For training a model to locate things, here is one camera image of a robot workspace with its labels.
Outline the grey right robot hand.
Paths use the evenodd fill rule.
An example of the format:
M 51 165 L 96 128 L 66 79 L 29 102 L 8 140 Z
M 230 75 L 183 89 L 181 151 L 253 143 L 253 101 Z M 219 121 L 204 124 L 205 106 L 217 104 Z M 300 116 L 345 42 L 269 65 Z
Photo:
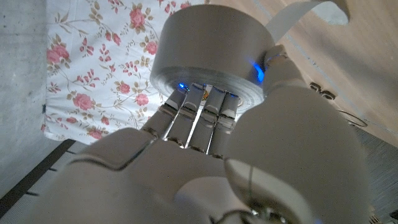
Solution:
M 264 63 L 266 98 L 238 119 L 222 158 L 164 141 L 164 122 L 125 128 L 67 164 L 24 223 L 367 223 L 354 131 L 283 46 Z

